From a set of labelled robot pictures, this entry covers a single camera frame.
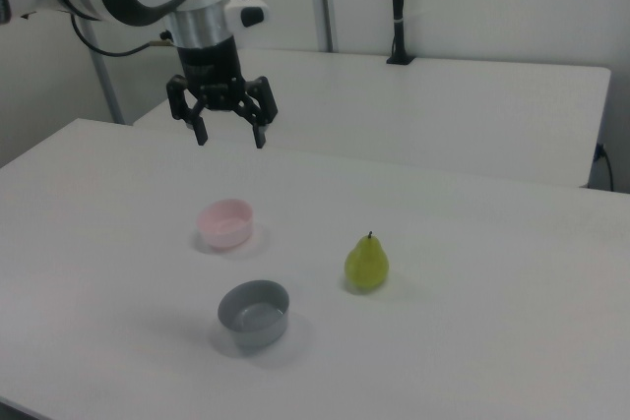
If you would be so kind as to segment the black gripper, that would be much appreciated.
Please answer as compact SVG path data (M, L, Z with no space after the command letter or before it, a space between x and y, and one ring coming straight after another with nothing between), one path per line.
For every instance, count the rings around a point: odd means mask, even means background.
M201 116L205 105L221 111L236 106L235 112L252 125L256 148L261 149L278 107L267 77L243 79L234 37L205 48L177 47L177 53L186 79L175 75L166 84L172 118L183 121L203 146L208 140ZM192 107L186 99L188 90L198 98Z

